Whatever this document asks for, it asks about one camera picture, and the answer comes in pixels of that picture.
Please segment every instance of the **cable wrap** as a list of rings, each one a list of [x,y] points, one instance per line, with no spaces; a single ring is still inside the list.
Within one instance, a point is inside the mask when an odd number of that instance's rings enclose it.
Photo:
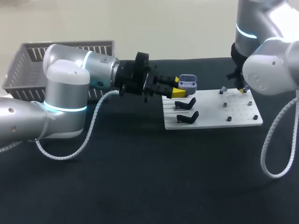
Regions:
[[[99,108],[102,104],[102,102],[108,97],[108,96],[111,96],[111,95],[119,95],[119,91],[117,90],[113,90],[113,91],[109,91],[107,92],[104,96],[102,96],[102,98],[98,101],[95,109],[94,109],[94,112],[93,112],[93,118],[92,118],[92,121],[90,123],[90,126],[89,126],[89,130],[88,130],[88,133],[87,133],[87,136],[83,142],[83,144],[81,145],[81,147],[76,151],[74,152],[73,154],[71,155],[68,155],[68,156],[54,156],[54,155],[51,155],[49,153],[47,153],[43,147],[41,146],[41,143],[39,141],[36,141],[36,145],[38,147],[38,149],[42,152],[42,154],[44,154],[45,156],[47,156],[48,158],[50,159],[53,159],[53,160],[69,160],[69,159],[72,159],[74,158],[75,156],[77,156],[79,153],[82,152],[82,150],[85,148],[85,146],[87,145],[88,141],[89,141],[89,138],[91,136],[91,133],[93,131],[93,126],[94,126],[94,122],[97,118],[97,114],[98,114],[98,111],[99,111]]]
[[[296,104],[296,113],[295,113],[295,121],[294,121],[294,129],[293,129],[293,138],[292,138],[292,150],[291,150],[291,155],[290,155],[290,159],[289,162],[286,166],[286,168],[279,174],[272,174],[268,171],[267,167],[266,167],[266,154],[267,154],[267,149],[269,146],[269,142],[272,138],[272,135],[279,123],[279,121],[282,119],[282,117],[285,115],[285,113]],[[262,153],[261,153],[261,166],[263,169],[263,172],[268,176],[271,177],[273,179],[277,179],[280,178],[282,176],[284,176],[291,168],[293,162],[294,162],[294,156],[295,156],[295,151],[296,151],[296,140],[297,140],[297,129],[298,129],[298,120],[299,120],[299,91],[296,91],[296,98],[294,98],[293,100],[291,100],[287,105],[284,106],[284,108],[279,112],[279,114],[276,116],[276,118],[274,119],[268,133],[265,139],[265,142],[263,144],[263,148],[262,148]]]

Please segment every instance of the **gray plastic part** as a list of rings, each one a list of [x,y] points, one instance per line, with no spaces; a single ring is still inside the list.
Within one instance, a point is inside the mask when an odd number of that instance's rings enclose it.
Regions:
[[[197,90],[197,77],[195,75],[180,75],[178,88],[186,90],[186,97],[193,95]]]
[[[222,88],[221,88],[221,92],[227,92],[228,91],[228,89],[225,87],[225,86],[223,86]]]
[[[9,65],[2,89],[15,99],[43,102],[47,82],[43,56],[55,43],[114,56],[114,41],[23,43]],[[88,100],[99,100],[103,94],[104,91],[89,88]]]

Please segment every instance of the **metal cylinder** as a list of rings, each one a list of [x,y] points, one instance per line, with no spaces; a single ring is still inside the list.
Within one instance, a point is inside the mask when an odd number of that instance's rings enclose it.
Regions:
[[[0,140],[33,140],[40,136],[46,112],[37,104],[0,98]]]
[[[90,77],[76,63],[58,60],[47,70],[44,104],[59,111],[80,111],[86,108]]]
[[[60,59],[75,62],[78,66],[87,69],[90,74],[91,87],[103,90],[110,90],[113,87],[119,66],[119,60],[116,57],[53,44],[47,49],[43,59],[44,73],[46,74],[47,69]]]

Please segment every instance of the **black tablecloth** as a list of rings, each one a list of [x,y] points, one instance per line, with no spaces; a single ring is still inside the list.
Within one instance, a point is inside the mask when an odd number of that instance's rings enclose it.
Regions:
[[[228,58],[152,61],[165,75],[195,74],[198,90],[232,88]],[[0,154],[0,223],[297,224],[299,164],[272,181],[260,168],[266,133],[294,93],[253,93],[259,127],[167,131],[161,97],[113,96],[100,109],[86,150],[73,161],[45,158],[33,143]],[[43,140],[55,155],[74,152],[71,140]],[[270,171],[282,171],[292,144],[294,110],[270,144]]]

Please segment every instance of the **white pegboard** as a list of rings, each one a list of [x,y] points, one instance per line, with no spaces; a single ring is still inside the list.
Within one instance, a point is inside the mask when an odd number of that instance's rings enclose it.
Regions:
[[[175,101],[189,103],[193,97],[196,103],[192,109],[175,109]],[[228,89],[223,94],[219,94],[219,90],[204,90],[186,98],[168,99],[162,96],[162,101],[167,130],[260,126],[263,123],[250,90],[243,94],[237,89]],[[177,115],[191,117],[195,111],[199,112],[199,117],[193,124],[178,123]],[[257,120],[253,119],[254,115],[258,116]],[[227,121],[228,116],[232,117],[231,121]]]

